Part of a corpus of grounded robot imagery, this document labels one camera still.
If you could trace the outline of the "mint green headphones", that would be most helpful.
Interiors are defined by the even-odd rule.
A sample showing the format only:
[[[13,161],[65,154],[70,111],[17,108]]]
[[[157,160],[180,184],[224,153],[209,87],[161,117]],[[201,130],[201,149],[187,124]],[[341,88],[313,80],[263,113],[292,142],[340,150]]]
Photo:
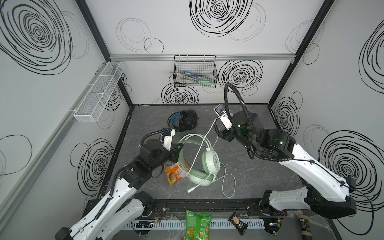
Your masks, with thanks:
[[[184,158],[183,150],[180,151],[178,156],[177,165],[186,175],[186,177],[195,184],[194,187],[188,190],[188,193],[193,192],[200,186],[207,187],[212,183],[217,182],[218,180],[222,180],[222,192],[224,191],[224,183],[225,178],[230,176],[236,181],[236,178],[233,174],[227,172],[225,164],[221,163],[217,152],[214,150],[214,145],[208,139],[208,133],[211,132],[216,121],[213,121],[209,130],[205,135],[202,134],[187,134],[181,138],[179,141],[180,144],[193,144],[198,145],[199,149],[195,155],[194,161],[190,167],[187,166],[187,162]],[[196,160],[200,154],[200,151],[204,151],[202,153],[202,167],[203,170],[199,171],[194,168]]]

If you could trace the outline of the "black gaming headphones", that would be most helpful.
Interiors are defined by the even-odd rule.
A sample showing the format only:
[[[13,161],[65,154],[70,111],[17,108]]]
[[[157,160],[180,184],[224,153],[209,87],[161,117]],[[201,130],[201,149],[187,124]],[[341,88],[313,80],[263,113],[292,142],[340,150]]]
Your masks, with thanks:
[[[169,116],[167,124],[179,132],[193,130],[197,126],[198,115],[193,110],[175,112]]]

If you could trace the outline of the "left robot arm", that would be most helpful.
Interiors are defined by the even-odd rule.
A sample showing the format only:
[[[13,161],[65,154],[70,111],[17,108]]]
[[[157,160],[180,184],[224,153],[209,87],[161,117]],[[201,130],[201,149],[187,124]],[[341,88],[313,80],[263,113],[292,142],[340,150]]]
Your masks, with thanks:
[[[182,144],[172,142],[175,129],[166,128],[141,139],[140,154],[117,171],[110,191],[76,224],[61,228],[56,240],[110,240],[126,224],[152,212],[154,200],[140,188],[167,161],[176,163]]]

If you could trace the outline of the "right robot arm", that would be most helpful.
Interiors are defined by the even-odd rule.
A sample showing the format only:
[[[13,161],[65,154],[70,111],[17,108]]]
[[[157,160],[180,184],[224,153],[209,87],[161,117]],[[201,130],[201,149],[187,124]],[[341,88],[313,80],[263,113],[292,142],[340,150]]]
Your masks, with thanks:
[[[278,163],[295,172],[307,184],[297,190],[264,192],[259,206],[266,216],[285,210],[311,210],[328,218],[354,215],[357,203],[350,196],[355,183],[323,166],[297,141],[280,129],[265,129],[257,114],[249,112],[238,89],[231,83],[224,87],[224,110],[219,114],[231,124],[218,136],[228,142],[241,143],[250,159]]]

